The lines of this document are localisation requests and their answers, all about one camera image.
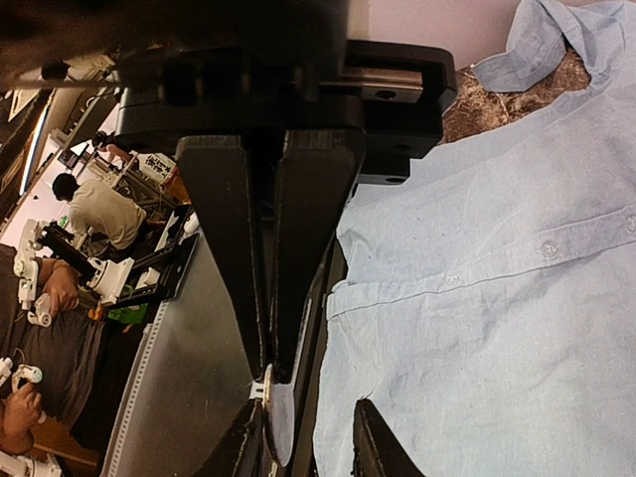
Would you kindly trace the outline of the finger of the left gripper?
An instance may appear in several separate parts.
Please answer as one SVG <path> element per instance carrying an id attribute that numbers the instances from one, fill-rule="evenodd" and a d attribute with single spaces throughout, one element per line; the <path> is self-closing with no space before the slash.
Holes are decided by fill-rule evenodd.
<path id="1" fill-rule="evenodd" d="M 250 163 L 240 138 L 186 136 L 177 163 L 229 293 L 251 375 L 263 370 L 263 293 Z"/>
<path id="2" fill-rule="evenodd" d="M 356 129 L 287 133 L 276 172 L 271 333 L 276 377 L 292 381 L 305 302 L 366 154 Z"/>

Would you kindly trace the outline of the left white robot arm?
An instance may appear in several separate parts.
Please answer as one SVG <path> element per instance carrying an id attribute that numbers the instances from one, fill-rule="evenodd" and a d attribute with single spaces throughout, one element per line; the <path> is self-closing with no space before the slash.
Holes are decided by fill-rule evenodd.
<path id="1" fill-rule="evenodd" d="M 457 94 L 442 49 L 353 40 L 345 1 L 5 1 L 1 84 L 120 51 L 116 136 L 175 155 L 252 374 L 292 380 L 312 281 L 361 183 L 404 182 Z"/>

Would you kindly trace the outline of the light blue shirt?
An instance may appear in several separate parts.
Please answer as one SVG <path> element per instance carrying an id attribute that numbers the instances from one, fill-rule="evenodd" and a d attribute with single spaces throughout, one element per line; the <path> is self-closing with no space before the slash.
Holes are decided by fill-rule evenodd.
<path id="1" fill-rule="evenodd" d="M 315 460 L 348 476 L 369 398 L 427 476 L 635 472 L 635 6 L 524 1 L 492 91 L 571 45 L 589 86 L 360 187 L 338 226 Z"/>

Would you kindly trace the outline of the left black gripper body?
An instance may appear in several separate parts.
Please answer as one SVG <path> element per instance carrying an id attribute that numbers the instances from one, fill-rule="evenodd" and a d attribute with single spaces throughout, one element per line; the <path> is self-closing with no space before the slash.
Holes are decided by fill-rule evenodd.
<path id="1" fill-rule="evenodd" d="M 137 152 L 173 154 L 191 135 L 276 140 L 292 129 L 361 127 L 358 180 L 398 185 L 443 136 L 457 96 L 454 60 L 442 49 L 352 40 L 341 72 L 323 78 L 274 67 L 237 47 L 132 56 L 116 69 L 123 96 L 115 137 Z"/>

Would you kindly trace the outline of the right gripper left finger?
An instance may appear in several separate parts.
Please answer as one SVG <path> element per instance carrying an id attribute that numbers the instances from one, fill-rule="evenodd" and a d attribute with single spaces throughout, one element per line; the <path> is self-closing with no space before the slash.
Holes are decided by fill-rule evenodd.
<path id="1" fill-rule="evenodd" d="M 197 477 L 248 477 L 259 470 L 262 451 L 263 408 L 260 399 L 249 399 L 208 458 Z"/>

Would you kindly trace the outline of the round iridescent brooch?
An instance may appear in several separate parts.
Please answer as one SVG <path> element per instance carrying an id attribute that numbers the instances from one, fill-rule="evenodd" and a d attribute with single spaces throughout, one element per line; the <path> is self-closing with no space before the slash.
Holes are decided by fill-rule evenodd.
<path id="1" fill-rule="evenodd" d="M 286 467 L 291 459 L 294 445 L 294 389 L 293 384 L 275 381 L 272 364 L 269 364 L 264 371 L 262 406 L 266 418 L 265 435 L 270 454 L 280 467 Z"/>

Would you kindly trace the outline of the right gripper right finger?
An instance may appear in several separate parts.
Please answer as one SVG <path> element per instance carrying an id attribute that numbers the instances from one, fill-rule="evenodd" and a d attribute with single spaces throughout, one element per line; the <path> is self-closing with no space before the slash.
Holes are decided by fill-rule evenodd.
<path id="1" fill-rule="evenodd" d="M 370 399 L 356 402 L 353 476 L 422 477 Z"/>

